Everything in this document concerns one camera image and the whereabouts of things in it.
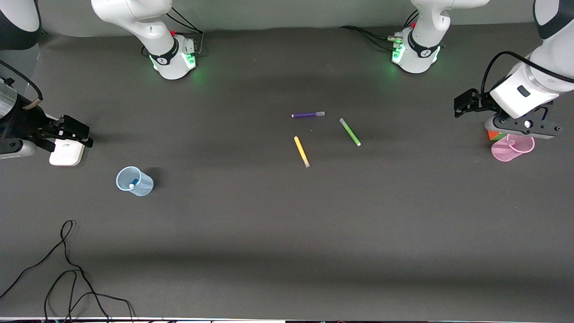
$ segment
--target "plastic cup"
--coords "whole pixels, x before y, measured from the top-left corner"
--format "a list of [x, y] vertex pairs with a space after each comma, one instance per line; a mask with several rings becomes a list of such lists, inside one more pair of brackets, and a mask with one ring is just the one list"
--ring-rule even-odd
[[120, 170], [115, 177], [115, 184], [120, 190], [137, 196], [146, 196], [153, 189], [153, 179], [134, 166]]
[[534, 138], [507, 134], [492, 145], [492, 155], [501, 162], [509, 162], [516, 157], [534, 149]]

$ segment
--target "blue plastic cup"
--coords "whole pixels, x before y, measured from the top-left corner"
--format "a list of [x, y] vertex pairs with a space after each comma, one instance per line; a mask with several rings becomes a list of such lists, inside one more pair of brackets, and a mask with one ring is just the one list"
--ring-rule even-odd
[[153, 179], [134, 166], [120, 170], [115, 177], [115, 184], [120, 190], [137, 196], [146, 196], [153, 189]]

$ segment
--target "dark gray table surface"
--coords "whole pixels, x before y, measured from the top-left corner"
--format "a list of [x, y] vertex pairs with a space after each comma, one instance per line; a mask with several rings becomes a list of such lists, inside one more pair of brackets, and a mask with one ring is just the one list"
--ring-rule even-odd
[[[452, 101], [499, 51], [534, 49], [536, 29], [454, 26], [445, 42], [409, 75], [350, 30], [213, 32], [198, 69], [167, 81], [135, 37], [49, 39], [41, 106], [88, 124], [95, 145], [76, 168], [43, 151], [0, 163], [1, 289], [75, 219], [72, 260], [139, 316], [572, 322], [574, 97], [555, 102], [560, 137], [501, 163], [489, 114], [454, 119]], [[501, 58], [489, 84], [514, 63]], [[115, 187], [129, 165], [156, 181], [147, 197]], [[42, 316], [67, 268], [59, 250], [0, 316]]]

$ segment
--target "marker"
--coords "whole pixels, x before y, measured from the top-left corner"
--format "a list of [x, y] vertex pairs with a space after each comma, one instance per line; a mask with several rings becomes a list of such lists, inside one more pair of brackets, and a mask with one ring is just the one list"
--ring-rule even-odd
[[299, 154], [301, 155], [301, 159], [303, 159], [303, 163], [305, 163], [305, 167], [309, 167], [309, 160], [307, 160], [307, 155], [305, 155], [305, 151], [303, 150], [303, 146], [299, 141], [299, 137], [295, 136], [295, 144], [297, 145], [297, 149], [299, 149]]
[[355, 134], [353, 133], [353, 130], [351, 130], [351, 128], [349, 128], [349, 125], [347, 125], [347, 123], [345, 122], [345, 120], [343, 118], [339, 119], [339, 122], [341, 122], [341, 124], [343, 125], [343, 127], [345, 128], [345, 130], [347, 131], [347, 133], [349, 134], [349, 136], [351, 136], [351, 139], [353, 139], [353, 141], [355, 142], [355, 144], [357, 146], [360, 146], [360, 141], [357, 138], [357, 136], [355, 136]]
[[293, 113], [292, 118], [309, 118], [309, 117], [321, 117], [325, 115], [325, 111], [321, 112], [310, 112], [310, 113]]
[[134, 180], [131, 181], [130, 188], [133, 189], [137, 183], [138, 183], [138, 179], [135, 178]]

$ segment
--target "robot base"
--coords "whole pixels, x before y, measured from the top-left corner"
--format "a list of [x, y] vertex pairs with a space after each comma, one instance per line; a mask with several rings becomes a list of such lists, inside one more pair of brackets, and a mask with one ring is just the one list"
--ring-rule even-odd
[[[413, 28], [408, 27], [400, 32], [396, 32], [394, 35], [397, 37], [403, 37], [407, 39], [409, 33]], [[403, 70], [408, 73], [419, 74], [423, 73], [431, 67], [432, 63], [436, 62], [437, 55], [439, 54], [440, 47], [433, 54], [430, 53], [429, 57], [420, 58], [417, 52], [409, 45], [408, 41], [404, 41], [395, 51], [393, 52], [393, 57], [391, 61], [396, 65], [399, 65]]]
[[175, 35], [174, 38], [177, 41], [177, 54], [169, 64], [161, 65], [150, 57], [153, 68], [168, 80], [180, 79], [196, 67], [197, 57], [193, 39], [187, 39], [181, 35]]

